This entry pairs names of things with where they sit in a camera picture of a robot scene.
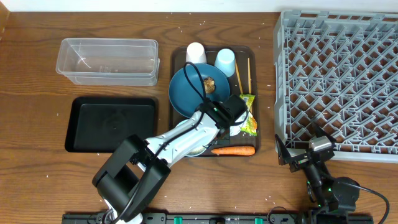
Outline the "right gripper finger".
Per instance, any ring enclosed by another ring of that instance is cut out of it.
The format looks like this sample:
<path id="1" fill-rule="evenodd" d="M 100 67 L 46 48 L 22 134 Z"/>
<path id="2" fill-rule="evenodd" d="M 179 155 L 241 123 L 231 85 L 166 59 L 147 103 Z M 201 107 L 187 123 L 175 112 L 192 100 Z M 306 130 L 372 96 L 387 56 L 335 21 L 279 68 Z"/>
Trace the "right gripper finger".
<path id="1" fill-rule="evenodd" d="M 290 162 L 291 155 L 278 134 L 275 134 L 279 165 L 286 165 Z"/>
<path id="2" fill-rule="evenodd" d="M 330 140 L 330 142 L 332 142 L 332 143 L 336 142 L 336 139 L 333 138 L 328 133 L 326 133 L 317 123 L 312 123 L 312 127 L 313 127 L 316 137 L 320 138 L 320 137 L 324 136 L 324 137 L 327 137 Z"/>

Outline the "white tissue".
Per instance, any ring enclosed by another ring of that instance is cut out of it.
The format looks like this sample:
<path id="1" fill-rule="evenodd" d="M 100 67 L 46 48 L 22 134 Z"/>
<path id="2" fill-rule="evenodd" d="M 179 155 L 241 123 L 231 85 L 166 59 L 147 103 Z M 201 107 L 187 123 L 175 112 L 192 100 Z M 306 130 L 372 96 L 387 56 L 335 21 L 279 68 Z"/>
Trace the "white tissue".
<path id="1" fill-rule="evenodd" d="M 230 136 L 236 136 L 241 132 L 241 128 L 244 126 L 245 122 L 247 120 L 246 115 L 240 116 L 237 120 L 236 123 L 238 123 L 237 126 L 231 126 L 229 129 L 229 135 Z"/>

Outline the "brown mushroom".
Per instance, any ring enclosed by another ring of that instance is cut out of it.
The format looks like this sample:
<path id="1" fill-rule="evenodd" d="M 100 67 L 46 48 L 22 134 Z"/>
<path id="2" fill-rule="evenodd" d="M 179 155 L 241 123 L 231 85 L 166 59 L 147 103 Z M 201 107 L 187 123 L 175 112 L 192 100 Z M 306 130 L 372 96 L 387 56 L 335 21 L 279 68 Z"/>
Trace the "brown mushroom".
<path id="1" fill-rule="evenodd" d="M 215 80 L 211 77 L 206 77 L 203 80 L 206 94 L 212 94 L 216 90 Z"/>

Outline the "green snack wrapper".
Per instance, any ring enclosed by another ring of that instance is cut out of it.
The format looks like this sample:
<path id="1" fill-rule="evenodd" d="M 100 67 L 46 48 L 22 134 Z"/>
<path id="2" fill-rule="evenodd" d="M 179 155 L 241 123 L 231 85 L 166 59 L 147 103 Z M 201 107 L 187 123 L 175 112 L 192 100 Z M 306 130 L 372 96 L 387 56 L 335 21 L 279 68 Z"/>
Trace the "green snack wrapper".
<path id="1" fill-rule="evenodd" d="M 245 101 L 245 104 L 249 111 L 248 117 L 246 118 L 245 122 L 243 123 L 243 126 L 241 127 L 241 131 L 244 131 L 245 133 L 248 133 L 252 136 L 256 136 L 257 122 L 254 116 L 252 115 L 252 105 L 254 103 L 255 96 L 250 94 L 240 94 L 240 98 L 242 98 Z"/>

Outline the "orange carrot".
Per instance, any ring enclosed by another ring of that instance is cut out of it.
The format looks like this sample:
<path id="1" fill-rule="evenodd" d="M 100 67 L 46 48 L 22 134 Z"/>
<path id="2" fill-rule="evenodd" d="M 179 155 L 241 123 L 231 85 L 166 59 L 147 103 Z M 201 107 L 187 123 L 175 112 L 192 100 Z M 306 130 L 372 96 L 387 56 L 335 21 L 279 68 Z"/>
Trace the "orange carrot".
<path id="1" fill-rule="evenodd" d="M 252 146 L 230 146 L 212 149 L 211 152 L 217 155 L 251 156 L 256 150 Z"/>

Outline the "dark blue plate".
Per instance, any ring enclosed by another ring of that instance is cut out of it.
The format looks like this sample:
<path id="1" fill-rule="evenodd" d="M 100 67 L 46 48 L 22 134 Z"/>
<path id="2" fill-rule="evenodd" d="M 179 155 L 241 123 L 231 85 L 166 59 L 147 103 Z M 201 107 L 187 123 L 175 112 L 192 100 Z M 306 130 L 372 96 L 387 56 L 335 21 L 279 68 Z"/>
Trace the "dark blue plate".
<path id="1" fill-rule="evenodd" d="M 218 68 L 204 63 L 197 63 L 196 67 L 202 79 L 210 77 L 215 81 L 215 91 L 206 94 L 206 97 L 211 101 L 225 102 L 229 98 L 230 88 L 224 73 Z M 174 109 L 182 116 L 188 118 L 192 116 L 197 106 L 203 102 L 198 93 L 189 85 L 182 68 L 170 81 L 169 99 Z"/>

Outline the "light blue bowl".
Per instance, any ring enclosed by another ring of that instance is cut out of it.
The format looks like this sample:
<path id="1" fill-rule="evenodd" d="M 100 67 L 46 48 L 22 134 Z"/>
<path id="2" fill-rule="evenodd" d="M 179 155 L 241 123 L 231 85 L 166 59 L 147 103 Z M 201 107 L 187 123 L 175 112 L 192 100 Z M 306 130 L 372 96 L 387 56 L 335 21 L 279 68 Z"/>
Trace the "light blue bowl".
<path id="1" fill-rule="evenodd" d="M 186 120 L 183 120 L 183 121 L 181 121 L 181 122 L 179 122 L 179 123 L 176 125 L 176 127 L 181 126 L 181 125 L 182 125 L 183 123 L 185 123 L 186 121 L 187 121 L 187 119 L 186 119 Z M 207 150 L 207 147 L 205 147 L 205 146 L 200 146 L 200 147 L 198 147 L 198 148 L 196 148 L 196 149 L 190 151 L 190 152 L 186 155 L 186 157 L 196 157 L 196 156 L 199 156 L 199 155 L 203 154 L 206 150 Z"/>

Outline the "light blue cup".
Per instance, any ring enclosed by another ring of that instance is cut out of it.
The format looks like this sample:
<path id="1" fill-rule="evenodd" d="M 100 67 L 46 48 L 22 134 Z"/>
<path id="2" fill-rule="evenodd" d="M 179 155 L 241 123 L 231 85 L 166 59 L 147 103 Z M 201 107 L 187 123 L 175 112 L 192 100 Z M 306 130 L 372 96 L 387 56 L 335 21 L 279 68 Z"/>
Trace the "light blue cup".
<path id="1" fill-rule="evenodd" d="M 235 73 L 235 54 L 230 49 L 221 49 L 215 60 L 215 67 L 221 70 L 226 77 L 231 77 Z"/>

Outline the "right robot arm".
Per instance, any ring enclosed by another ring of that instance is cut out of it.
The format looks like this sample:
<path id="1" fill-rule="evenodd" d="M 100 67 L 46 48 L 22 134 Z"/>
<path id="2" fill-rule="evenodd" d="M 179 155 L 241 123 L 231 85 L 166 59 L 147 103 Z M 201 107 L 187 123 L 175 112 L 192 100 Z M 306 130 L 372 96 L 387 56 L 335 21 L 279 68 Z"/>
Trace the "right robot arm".
<path id="1" fill-rule="evenodd" d="M 314 124 L 315 137 L 308 148 L 293 155 L 278 134 L 275 143 L 280 165 L 289 165 L 291 172 L 303 171 L 307 178 L 307 192 L 317 208 L 301 213 L 296 223 L 348 223 L 349 212 L 356 210 L 359 199 L 358 183 L 348 177 L 332 177 L 325 164 L 334 155 L 336 139 Z"/>

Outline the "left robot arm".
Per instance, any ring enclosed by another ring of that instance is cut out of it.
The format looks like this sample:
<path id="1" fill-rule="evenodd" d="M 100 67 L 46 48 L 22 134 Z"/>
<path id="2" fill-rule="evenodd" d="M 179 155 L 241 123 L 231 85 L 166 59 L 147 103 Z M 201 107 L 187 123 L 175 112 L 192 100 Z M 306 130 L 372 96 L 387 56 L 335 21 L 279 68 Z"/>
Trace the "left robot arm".
<path id="1" fill-rule="evenodd" d="M 205 99 L 180 126 L 145 140 L 129 136 L 93 177 L 113 223 L 140 223 L 171 167 L 188 153 L 227 133 L 248 108 L 238 95 L 224 103 Z"/>

